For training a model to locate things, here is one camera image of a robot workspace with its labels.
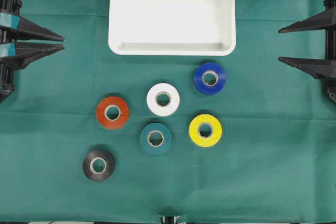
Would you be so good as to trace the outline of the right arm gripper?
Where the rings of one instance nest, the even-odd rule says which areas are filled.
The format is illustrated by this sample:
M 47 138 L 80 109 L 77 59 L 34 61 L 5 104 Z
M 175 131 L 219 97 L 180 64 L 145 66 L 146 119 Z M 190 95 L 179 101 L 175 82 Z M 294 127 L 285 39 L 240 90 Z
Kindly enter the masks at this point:
M 278 31 L 278 33 L 290 33 L 295 31 L 310 31 L 326 29 L 326 59 L 304 59 L 279 57 L 278 60 L 295 67 L 315 79 L 328 79 L 326 92 L 332 101 L 335 101 L 335 0 L 324 0 L 327 10 L 300 22 L 293 23 Z

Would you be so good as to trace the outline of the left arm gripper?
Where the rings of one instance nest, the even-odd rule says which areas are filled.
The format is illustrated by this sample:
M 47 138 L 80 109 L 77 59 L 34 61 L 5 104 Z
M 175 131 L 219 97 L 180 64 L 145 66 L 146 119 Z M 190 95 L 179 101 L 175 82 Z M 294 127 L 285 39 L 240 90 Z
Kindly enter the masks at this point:
M 65 40 L 51 30 L 19 16 L 21 7 L 21 0 L 1 0 L 1 102 L 15 89 L 14 69 L 25 69 L 30 63 L 65 49 L 62 44 L 14 42 Z

